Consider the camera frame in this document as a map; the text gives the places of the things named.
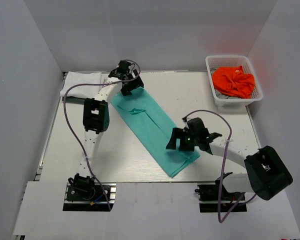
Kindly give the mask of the teal t shirt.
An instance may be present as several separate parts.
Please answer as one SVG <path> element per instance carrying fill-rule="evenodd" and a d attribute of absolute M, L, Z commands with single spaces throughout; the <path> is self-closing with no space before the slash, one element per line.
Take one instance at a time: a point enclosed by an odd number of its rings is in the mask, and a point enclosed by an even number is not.
<path fill-rule="evenodd" d="M 111 104 L 169 177 L 173 178 L 200 157 L 196 150 L 166 149 L 176 124 L 145 89 L 137 88 L 127 96 L 119 92 Z"/>

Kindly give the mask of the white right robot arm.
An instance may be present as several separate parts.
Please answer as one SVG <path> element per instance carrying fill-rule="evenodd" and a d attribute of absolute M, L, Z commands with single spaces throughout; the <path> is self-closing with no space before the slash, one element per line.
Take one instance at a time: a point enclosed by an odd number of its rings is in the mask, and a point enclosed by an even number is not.
<path fill-rule="evenodd" d="M 254 193 L 268 201 L 293 183 L 291 173 L 273 147 L 233 147 L 222 134 L 210 133 L 199 117 L 188 120 L 184 128 L 173 128 L 166 145 L 168 150 L 186 153 L 195 148 L 245 168 L 244 173 L 223 172 L 215 180 L 216 195 L 223 200 L 233 193 Z"/>

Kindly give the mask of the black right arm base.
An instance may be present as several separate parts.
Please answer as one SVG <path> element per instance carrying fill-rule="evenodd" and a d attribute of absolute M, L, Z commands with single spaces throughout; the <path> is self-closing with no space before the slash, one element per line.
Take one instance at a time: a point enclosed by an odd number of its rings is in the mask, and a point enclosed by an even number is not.
<path fill-rule="evenodd" d="M 194 192 L 198 196 L 200 213 L 217 213 L 220 177 L 215 181 L 199 182 Z M 226 213 L 239 199 L 241 192 L 228 192 L 221 188 L 220 212 Z"/>

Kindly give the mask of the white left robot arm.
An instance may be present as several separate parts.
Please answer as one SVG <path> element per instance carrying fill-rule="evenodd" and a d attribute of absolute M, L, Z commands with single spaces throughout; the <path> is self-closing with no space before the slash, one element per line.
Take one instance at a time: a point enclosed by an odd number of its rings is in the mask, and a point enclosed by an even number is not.
<path fill-rule="evenodd" d="M 109 105 L 115 95 L 130 96 L 132 91 L 143 88 L 140 67 L 132 60 L 121 60 L 117 67 L 110 71 L 100 91 L 92 98 L 84 100 L 83 157 L 80 161 L 77 178 L 93 179 L 92 160 L 96 158 L 101 138 L 110 125 Z"/>

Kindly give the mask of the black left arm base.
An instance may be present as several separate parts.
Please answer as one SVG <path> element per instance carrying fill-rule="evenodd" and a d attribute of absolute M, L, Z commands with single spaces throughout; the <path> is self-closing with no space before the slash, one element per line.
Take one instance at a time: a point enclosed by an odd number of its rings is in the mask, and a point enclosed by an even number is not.
<path fill-rule="evenodd" d="M 100 185 L 89 176 L 78 173 L 68 179 L 65 190 L 64 212 L 110 212 L 116 198 L 115 183 Z"/>

